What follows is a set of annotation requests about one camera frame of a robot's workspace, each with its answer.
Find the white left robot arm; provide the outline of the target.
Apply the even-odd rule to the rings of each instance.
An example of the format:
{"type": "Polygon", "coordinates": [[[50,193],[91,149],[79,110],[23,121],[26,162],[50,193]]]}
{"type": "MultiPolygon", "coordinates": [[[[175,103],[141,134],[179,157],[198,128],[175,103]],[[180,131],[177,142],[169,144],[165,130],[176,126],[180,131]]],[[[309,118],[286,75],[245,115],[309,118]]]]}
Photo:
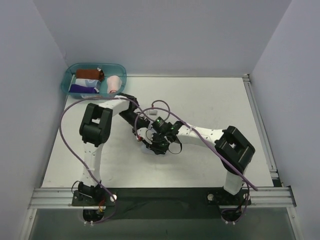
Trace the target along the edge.
{"type": "Polygon", "coordinates": [[[119,115],[133,127],[138,116],[135,112],[138,107],[136,97],[121,93],[101,104],[89,103],[85,109],[79,134],[82,137],[84,162],[87,167],[83,168],[78,192],[90,206],[97,205],[104,194],[99,186],[101,154],[111,134],[112,118],[119,115]]]}

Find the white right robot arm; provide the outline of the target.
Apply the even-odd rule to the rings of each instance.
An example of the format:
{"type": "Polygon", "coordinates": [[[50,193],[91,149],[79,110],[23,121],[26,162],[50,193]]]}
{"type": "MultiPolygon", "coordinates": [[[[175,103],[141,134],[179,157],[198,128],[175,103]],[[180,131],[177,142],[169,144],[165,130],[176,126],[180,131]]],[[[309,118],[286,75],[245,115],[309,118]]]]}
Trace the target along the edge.
{"type": "Polygon", "coordinates": [[[139,128],[137,135],[155,155],[164,155],[172,143],[207,147],[213,151],[227,171],[221,198],[228,205],[240,199],[239,191],[244,183],[250,184],[245,178],[245,172],[256,150],[234,126],[209,129],[182,121],[172,124],[158,117],[149,127],[139,128]]]}

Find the light blue towel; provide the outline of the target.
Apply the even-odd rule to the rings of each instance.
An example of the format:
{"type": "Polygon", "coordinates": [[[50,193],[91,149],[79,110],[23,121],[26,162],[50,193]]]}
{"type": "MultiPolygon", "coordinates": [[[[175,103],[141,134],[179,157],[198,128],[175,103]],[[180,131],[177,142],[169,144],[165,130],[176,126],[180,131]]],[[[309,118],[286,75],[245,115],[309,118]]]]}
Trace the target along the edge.
{"type": "Polygon", "coordinates": [[[144,154],[153,155],[153,156],[156,155],[156,154],[154,153],[154,151],[150,149],[150,145],[149,145],[148,143],[142,143],[142,145],[141,145],[141,151],[142,151],[144,154]]]}

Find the pink striped towel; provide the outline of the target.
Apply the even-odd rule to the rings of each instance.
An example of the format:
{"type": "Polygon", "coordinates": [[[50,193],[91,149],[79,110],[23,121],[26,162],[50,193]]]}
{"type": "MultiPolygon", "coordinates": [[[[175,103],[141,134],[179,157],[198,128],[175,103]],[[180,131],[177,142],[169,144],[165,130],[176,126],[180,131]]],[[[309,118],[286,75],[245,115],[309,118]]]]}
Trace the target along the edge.
{"type": "Polygon", "coordinates": [[[109,76],[106,79],[106,83],[107,83],[107,93],[108,94],[116,93],[122,86],[122,80],[117,75],[109,76]]]}

